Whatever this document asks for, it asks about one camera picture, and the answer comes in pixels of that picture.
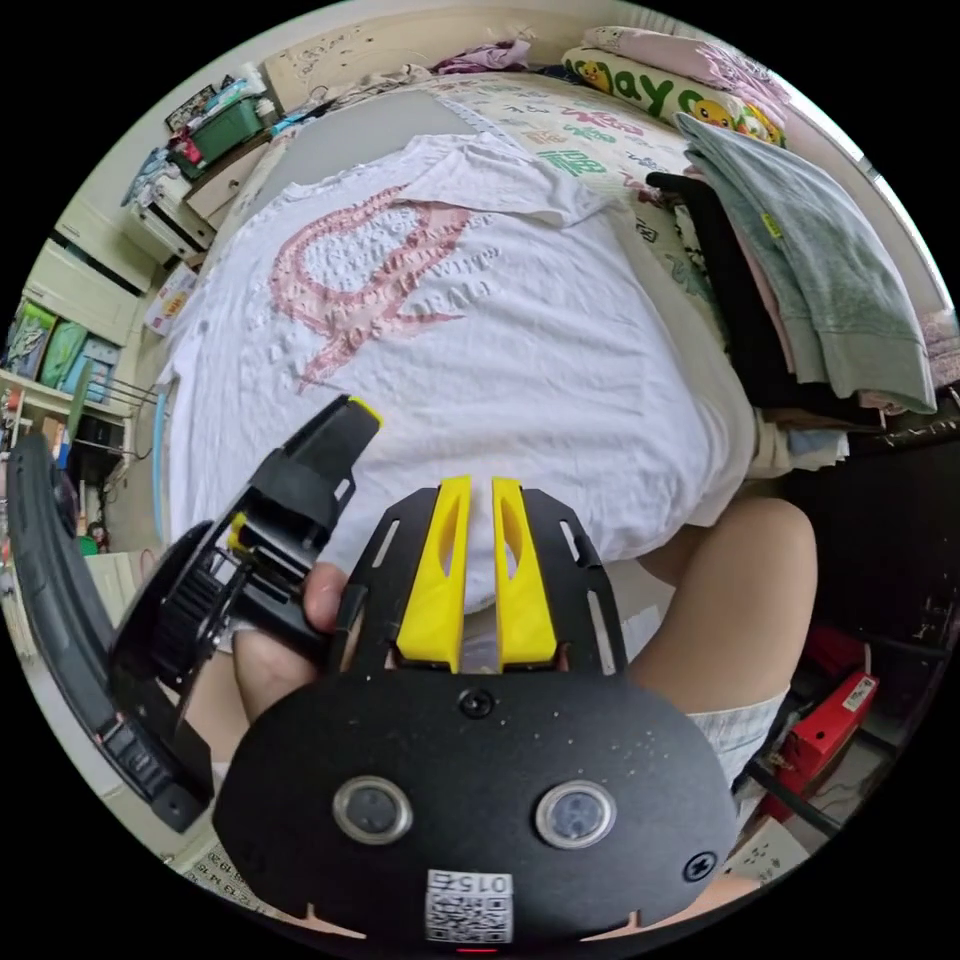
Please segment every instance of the cabinet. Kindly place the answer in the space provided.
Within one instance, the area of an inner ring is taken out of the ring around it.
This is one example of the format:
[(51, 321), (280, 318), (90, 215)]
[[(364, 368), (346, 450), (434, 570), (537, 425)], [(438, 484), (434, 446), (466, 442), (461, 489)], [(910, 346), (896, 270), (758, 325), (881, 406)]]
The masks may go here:
[(26, 296), (118, 346), (130, 335), (139, 298), (48, 240), (24, 286)]
[(150, 289), (156, 262), (81, 196), (57, 220), (56, 230), (141, 293)]
[(269, 141), (253, 142), (231, 151), (186, 196), (186, 203), (207, 223), (223, 223), (240, 188), (253, 173), (269, 146)]

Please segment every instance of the person's knee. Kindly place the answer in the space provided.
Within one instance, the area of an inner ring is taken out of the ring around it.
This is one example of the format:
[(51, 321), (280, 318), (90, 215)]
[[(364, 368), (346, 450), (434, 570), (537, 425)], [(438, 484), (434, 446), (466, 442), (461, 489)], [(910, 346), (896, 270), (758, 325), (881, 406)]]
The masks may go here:
[(816, 563), (813, 525), (799, 507), (787, 500), (777, 497), (740, 500), (730, 507), (721, 522), (737, 523), (752, 537), (804, 551)]

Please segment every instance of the wall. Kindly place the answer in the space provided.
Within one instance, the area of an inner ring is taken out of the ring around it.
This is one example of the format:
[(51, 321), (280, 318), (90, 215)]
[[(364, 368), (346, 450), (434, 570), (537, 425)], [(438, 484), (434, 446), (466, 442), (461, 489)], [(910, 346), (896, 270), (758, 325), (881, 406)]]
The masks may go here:
[(154, 147), (169, 136), (164, 118), (206, 84), (219, 84), (225, 74), (235, 71), (243, 63), (262, 63), (267, 57), (285, 47), (315, 34), (336, 30), (361, 20), (396, 16), (425, 10), (451, 7), (500, 8), (539, 11), (557, 15), (582, 17), (584, 27), (619, 23), (630, 26), (649, 26), (655, 30), (669, 30), (676, 23), (672, 18), (653, 13), (617, 0), (349, 0), (325, 7), (289, 20), (259, 34), (229, 53), (211, 61), (202, 70), (171, 90), (148, 110), (114, 145), (110, 152), (80, 188), (80, 194), (93, 207), (119, 223), (122, 216), (120, 202), (136, 175), (141, 163)]

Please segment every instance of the drawer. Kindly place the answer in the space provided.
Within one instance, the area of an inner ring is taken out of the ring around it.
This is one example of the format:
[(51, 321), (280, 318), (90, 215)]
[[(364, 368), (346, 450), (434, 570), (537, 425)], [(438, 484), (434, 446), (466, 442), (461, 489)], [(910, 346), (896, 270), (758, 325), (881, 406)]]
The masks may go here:
[(270, 146), (269, 143), (261, 143), (242, 157), (238, 157), (215, 177), (192, 192), (187, 197), (187, 205), (209, 223), (210, 216), (230, 203), (240, 192), (240, 188), (253, 173), (268, 146)]
[(190, 242), (197, 249), (207, 250), (213, 243), (215, 234), (210, 229), (210, 224), (183, 202), (189, 190), (190, 184), (183, 177), (175, 180), (161, 177), (160, 189), (157, 190), (154, 203), (165, 217), (172, 220), (177, 228), (190, 238)]
[(139, 300), (48, 240), (30, 271), (24, 294), (51, 313), (124, 346)]
[(130, 208), (130, 218), (136, 224), (131, 229), (135, 241), (159, 263), (169, 260), (170, 257), (181, 259), (191, 257), (197, 252), (196, 248), (187, 243), (176, 230), (149, 210), (133, 204)]
[(77, 195), (70, 201), (56, 229), (137, 290), (150, 289), (156, 263), (83, 197)]
[(232, 202), (225, 203), (219, 210), (215, 210), (207, 217), (207, 223), (209, 223), (214, 230), (219, 230), (223, 226), (224, 220), (227, 219), (227, 215), (230, 213), (232, 207)]

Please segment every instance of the green storage box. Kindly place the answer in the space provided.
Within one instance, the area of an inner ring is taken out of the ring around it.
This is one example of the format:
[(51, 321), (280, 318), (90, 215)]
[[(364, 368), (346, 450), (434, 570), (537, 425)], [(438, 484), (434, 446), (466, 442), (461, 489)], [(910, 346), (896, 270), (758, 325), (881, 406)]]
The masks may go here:
[(170, 154), (170, 159), (183, 171), (183, 175), (188, 180), (196, 180), (205, 169), (204, 166), (192, 163), (182, 153), (176, 151)]
[(204, 166), (209, 166), (238, 143), (249, 140), (263, 129), (257, 116), (257, 98), (244, 97), (208, 120), (193, 134), (193, 142), (203, 154)]

